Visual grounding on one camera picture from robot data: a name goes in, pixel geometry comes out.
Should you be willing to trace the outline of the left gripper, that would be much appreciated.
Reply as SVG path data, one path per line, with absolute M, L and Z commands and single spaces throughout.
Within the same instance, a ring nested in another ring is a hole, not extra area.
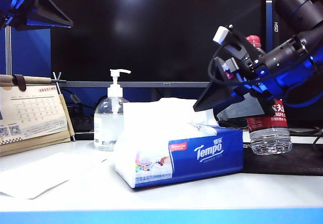
M 73 21 L 52 0 L 1 0 L 1 28 L 25 26 L 71 28 Z

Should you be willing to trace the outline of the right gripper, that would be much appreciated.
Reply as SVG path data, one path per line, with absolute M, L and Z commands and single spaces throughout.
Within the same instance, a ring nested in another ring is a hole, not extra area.
M 193 109 L 212 109 L 218 120 L 263 115 L 257 98 L 283 98 L 288 89 L 286 67 L 278 56 L 270 54 L 245 54 L 240 59 L 215 55 L 214 82 L 208 84 Z

